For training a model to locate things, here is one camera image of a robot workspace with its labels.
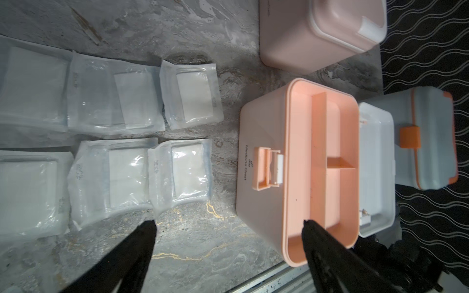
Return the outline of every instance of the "black patterned floor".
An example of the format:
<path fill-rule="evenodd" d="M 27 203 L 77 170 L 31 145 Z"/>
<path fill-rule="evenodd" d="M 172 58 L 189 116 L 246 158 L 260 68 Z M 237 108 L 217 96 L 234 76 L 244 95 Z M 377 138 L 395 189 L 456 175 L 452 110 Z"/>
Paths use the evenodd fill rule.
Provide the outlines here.
<path fill-rule="evenodd" d="M 388 0 L 381 44 L 385 94 L 434 86 L 454 98 L 457 183 L 420 191 L 396 185 L 402 236 L 469 286 L 469 0 Z"/>

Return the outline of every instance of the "marble countertop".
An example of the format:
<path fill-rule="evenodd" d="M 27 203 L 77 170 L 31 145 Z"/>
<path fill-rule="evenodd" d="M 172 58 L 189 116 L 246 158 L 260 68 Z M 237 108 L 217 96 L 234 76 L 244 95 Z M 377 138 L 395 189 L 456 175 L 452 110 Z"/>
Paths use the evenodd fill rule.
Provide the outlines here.
<path fill-rule="evenodd" d="M 79 24 L 74 11 L 86 22 Z M 162 59 L 216 63 L 224 121 L 151 135 L 161 142 L 211 138 L 214 193 L 207 203 L 181 205 L 156 219 L 142 292 L 224 292 L 281 261 L 235 211 L 240 109 L 297 77 L 262 64 L 257 1 L 3 0 L 0 34 L 155 66 Z M 372 97 L 382 93 L 379 48 L 304 77 L 357 100 Z M 63 236 L 0 245 L 0 291 L 12 284 L 25 292 L 58 291 L 152 218 L 151 210 L 132 212 L 81 231 L 71 226 Z"/>

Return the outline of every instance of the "closed pink box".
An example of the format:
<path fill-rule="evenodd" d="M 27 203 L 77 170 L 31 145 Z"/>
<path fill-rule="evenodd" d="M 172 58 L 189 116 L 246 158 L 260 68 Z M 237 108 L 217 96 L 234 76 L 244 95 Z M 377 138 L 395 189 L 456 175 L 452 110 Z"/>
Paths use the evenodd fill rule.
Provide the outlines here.
<path fill-rule="evenodd" d="M 260 0 L 260 56 L 309 74 L 370 50 L 386 36 L 386 0 Z"/>

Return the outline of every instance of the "sealed plastic pouch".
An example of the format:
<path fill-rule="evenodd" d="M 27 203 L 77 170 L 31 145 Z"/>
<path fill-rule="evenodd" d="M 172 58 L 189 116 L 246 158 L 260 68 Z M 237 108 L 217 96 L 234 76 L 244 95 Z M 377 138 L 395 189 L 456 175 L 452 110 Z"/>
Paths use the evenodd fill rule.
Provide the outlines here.
<path fill-rule="evenodd" d="M 0 241 L 65 233 L 70 152 L 0 150 Z"/>
<path fill-rule="evenodd" d="M 74 53 L 68 79 L 68 126 L 115 135 L 165 130 L 159 67 Z"/>
<path fill-rule="evenodd" d="M 148 149 L 150 199 L 155 216 L 212 196 L 211 139 L 179 140 Z"/>
<path fill-rule="evenodd" d="M 68 175 L 78 228 L 134 210 L 151 209 L 147 150 L 157 138 L 82 141 Z"/>
<path fill-rule="evenodd" d="M 171 129 L 223 121 L 216 64 L 175 65 L 164 60 L 159 77 Z"/>
<path fill-rule="evenodd" d="M 70 51 L 0 36 L 0 124 L 67 130 Z"/>
<path fill-rule="evenodd" d="M 69 132 L 17 125 L 0 125 L 0 148 L 51 148 L 71 146 L 76 136 Z"/>

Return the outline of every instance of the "orange latch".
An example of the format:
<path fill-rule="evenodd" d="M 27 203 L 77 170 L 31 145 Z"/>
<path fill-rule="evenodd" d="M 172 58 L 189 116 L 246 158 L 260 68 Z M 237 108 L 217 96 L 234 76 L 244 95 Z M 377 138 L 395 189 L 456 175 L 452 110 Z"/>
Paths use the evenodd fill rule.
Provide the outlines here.
<path fill-rule="evenodd" d="M 407 126 L 399 129 L 399 146 L 403 149 L 419 149 L 420 127 Z"/>

